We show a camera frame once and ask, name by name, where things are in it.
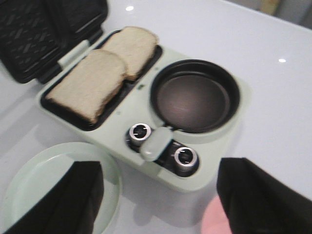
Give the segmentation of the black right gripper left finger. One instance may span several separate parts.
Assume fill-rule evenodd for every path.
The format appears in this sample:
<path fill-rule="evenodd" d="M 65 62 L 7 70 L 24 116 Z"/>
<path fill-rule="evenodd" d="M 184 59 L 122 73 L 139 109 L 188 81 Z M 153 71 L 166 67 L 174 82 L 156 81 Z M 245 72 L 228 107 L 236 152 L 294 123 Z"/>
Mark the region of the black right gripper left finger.
<path fill-rule="evenodd" d="M 76 161 L 7 234 L 91 234 L 104 195 L 98 161 Z"/>

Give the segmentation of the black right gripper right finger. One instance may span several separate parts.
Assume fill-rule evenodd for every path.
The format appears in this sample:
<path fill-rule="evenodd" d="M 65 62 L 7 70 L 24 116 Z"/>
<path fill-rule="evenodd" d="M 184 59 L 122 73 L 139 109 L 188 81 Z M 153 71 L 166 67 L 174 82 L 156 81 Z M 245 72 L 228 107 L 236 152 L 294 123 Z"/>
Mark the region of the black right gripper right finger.
<path fill-rule="evenodd" d="M 234 234 L 310 234 L 312 202 L 247 158 L 222 158 L 217 193 Z"/>

